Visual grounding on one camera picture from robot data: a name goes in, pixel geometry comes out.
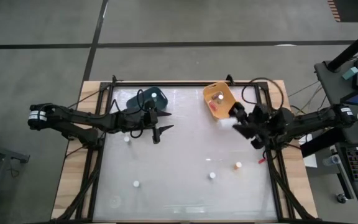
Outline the dark grey workstation desk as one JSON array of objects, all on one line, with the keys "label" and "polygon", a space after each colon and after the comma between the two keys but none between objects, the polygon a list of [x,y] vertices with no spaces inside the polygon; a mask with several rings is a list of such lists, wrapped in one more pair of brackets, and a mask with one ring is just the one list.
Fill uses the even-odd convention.
[{"label": "dark grey workstation desk", "polygon": [[[339,103],[342,97],[354,91],[352,88],[352,81],[345,80],[342,77],[342,74],[349,70],[352,65],[352,62],[347,62],[336,73],[330,72],[324,63],[317,63],[314,65],[318,80],[321,82],[330,104],[333,105]],[[342,137],[340,141],[336,144],[339,148],[341,159],[346,159],[346,148],[358,147],[358,123],[354,123],[350,128],[341,129],[341,135]],[[353,180],[350,165],[347,162],[344,164],[344,169],[358,200],[358,181]]]}]

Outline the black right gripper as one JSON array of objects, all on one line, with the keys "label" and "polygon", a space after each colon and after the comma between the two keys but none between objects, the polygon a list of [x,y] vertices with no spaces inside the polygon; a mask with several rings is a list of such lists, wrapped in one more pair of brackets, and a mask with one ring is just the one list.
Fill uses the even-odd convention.
[{"label": "black right gripper", "polygon": [[244,106],[241,103],[234,103],[228,114],[237,120],[247,119],[247,125],[234,124],[232,127],[246,139],[252,138],[251,145],[255,149],[269,146],[275,137],[270,127],[272,114],[266,105],[255,105],[247,116]]}]

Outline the orange striped dark mat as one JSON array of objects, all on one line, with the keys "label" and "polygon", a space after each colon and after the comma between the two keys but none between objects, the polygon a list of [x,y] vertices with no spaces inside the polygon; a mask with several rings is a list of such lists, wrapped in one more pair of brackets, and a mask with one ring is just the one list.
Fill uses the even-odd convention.
[{"label": "orange striped dark mat", "polygon": [[327,0],[336,22],[358,22],[358,0]]}]

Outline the small teal box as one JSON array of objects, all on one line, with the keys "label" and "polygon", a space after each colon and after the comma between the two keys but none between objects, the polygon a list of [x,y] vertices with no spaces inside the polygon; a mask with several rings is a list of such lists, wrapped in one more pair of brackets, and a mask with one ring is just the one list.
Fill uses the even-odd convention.
[{"label": "small teal box", "polygon": [[344,80],[349,80],[353,76],[355,76],[358,73],[357,67],[351,67],[349,70],[347,70],[345,73],[342,74],[342,78]]}]

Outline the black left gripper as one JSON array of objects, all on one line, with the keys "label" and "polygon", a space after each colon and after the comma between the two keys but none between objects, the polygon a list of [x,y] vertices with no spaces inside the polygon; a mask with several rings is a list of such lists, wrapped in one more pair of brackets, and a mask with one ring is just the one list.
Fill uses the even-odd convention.
[{"label": "black left gripper", "polygon": [[157,109],[154,102],[149,101],[145,104],[145,108],[143,110],[128,109],[124,110],[122,113],[119,113],[119,119],[117,123],[120,132],[126,133],[140,131],[142,133],[145,129],[151,129],[153,143],[158,144],[160,142],[160,135],[164,131],[172,128],[173,125],[162,126],[159,128],[157,128],[157,124],[155,126],[148,126],[146,123],[148,110],[155,110],[158,117],[171,115],[171,113]]}]

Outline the teal plastic bin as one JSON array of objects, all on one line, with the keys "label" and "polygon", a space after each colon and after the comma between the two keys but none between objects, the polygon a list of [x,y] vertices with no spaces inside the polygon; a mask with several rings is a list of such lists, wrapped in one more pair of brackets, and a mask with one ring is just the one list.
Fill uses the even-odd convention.
[{"label": "teal plastic bin", "polygon": [[[151,97],[152,93],[157,94],[156,99]],[[168,105],[168,99],[162,90],[157,86],[152,86],[146,90],[142,90],[139,94],[136,94],[136,96],[127,100],[126,106],[127,108],[139,109],[140,106],[145,105],[148,101],[153,101],[156,108],[159,110],[164,110]]]}]

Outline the yellow plastic bin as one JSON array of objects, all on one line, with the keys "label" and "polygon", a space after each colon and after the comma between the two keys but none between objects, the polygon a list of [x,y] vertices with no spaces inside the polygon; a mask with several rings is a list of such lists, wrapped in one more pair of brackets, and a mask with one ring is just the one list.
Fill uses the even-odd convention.
[{"label": "yellow plastic bin", "polygon": [[[211,98],[214,93],[219,93],[220,95],[223,95],[224,99],[222,103],[218,103],[218,98],[216,98],[215,100]],[[236,102],[234,95],[232,94],[229,86],[225,82],[216,82],[204,87],[203,97],[214,119],[228,118],[228,112],[231,109],[232,105]],[[218,110],[213,111],[209,107],[209,102],[213,102],[217,106]]]}]

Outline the white paper sheet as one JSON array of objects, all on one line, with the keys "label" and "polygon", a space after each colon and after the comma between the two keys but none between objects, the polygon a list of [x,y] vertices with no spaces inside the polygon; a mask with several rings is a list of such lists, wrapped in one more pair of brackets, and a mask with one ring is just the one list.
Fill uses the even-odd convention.
[{"label": "white paper sheet", "polygon": [[312,154],[312,155],[309,155],[307,157],[304,157],[303,161],[304,161],[306,167],[311,167],[311,168],[317,168],[318,167],[315,154]]}]

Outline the clear white medicine bottle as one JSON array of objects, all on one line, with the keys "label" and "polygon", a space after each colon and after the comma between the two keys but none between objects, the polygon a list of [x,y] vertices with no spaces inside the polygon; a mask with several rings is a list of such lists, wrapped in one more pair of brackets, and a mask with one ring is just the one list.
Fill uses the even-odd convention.
[{"label": "clear white medicine bottle", "polygon": [[218,120],[218,126],[222,129],[230,129],[237,123],[238,120],[236,118],[226,118]]}]

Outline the clear plastic water bottle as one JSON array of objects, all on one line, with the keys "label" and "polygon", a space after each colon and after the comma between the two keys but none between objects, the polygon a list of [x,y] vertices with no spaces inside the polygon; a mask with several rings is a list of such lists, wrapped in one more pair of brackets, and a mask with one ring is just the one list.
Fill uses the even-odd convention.
[{"label": "clear plastic water bottle", "polygon": [[341,163],[342,163],[341,158],[339,157],[338,154],[331,155],[331,156],[323,159],[324,166],[333,166],[333,165],[338,165]]}]

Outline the black slanted pole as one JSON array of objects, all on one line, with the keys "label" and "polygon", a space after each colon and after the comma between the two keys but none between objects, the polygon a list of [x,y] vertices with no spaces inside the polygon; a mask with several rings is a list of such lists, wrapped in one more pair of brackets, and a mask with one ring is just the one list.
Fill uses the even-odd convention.
[{"label": "black slanted pole", "polygon": [[355,56],[356,53],[358,53],[358,39],[355,40],[350,46],[348,46],[348,48],[346,48],[342,53],[340,53],[334,60],[330,61],[326,65],[326,68],[330,72],[335,72],[345,62]]}]

